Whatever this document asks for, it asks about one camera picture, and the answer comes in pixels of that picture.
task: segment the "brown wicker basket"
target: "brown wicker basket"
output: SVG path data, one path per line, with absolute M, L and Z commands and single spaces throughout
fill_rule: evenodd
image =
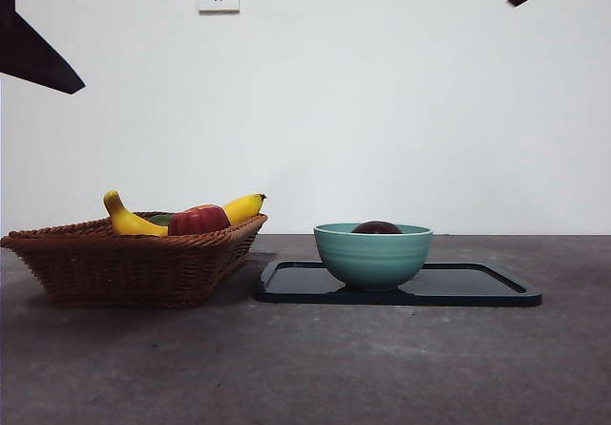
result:
M 105 218 L 12 231 L 0 245 L 14 251 L 61 306 L 191 308 L 246 261 L 266 220 L 259 214 L 221 231 L 157 237 L 119 236 Z

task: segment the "black tray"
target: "black tray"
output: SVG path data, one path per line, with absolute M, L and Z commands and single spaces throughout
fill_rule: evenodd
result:
M 541 292 L 507 273 L 471 263 L 425 263 L 391 291 L 346 287 L 320 262 L 276 261 L 261 274 L 254 298 L 267 303 L 392 306 L 532 307 Z

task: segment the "yellow banana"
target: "yellow banana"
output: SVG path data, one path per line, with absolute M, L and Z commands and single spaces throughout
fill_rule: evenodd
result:
M 114 189 L 104 195 L 104 205 L 111 216 L 111 223 L 116 234 L 168 235 L 168 226 L 150 223 L 125 208 L 118 192 Z
M 263 199 L 265 194 L 247 194 L 226 203 L 222 208 L 233 226 L 257 215 L 263 205 Z

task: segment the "dark fruit in bowl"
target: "dark fruit in bowl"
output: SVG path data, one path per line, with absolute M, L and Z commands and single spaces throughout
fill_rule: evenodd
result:
M 359 234 L 403 234 L 401 228 L 396 224 L 377 221 L 361 223 L 352 229 L 351 232 Z

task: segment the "bowl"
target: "bowl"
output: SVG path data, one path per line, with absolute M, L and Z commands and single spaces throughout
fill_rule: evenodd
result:
M 359 223 L 314 227 L 318 253 L 327 270 L 348 287 L 386 291 L 412 279 L 429 255 L 432 231 L 397 224 L 403 234 L 350 232 Z

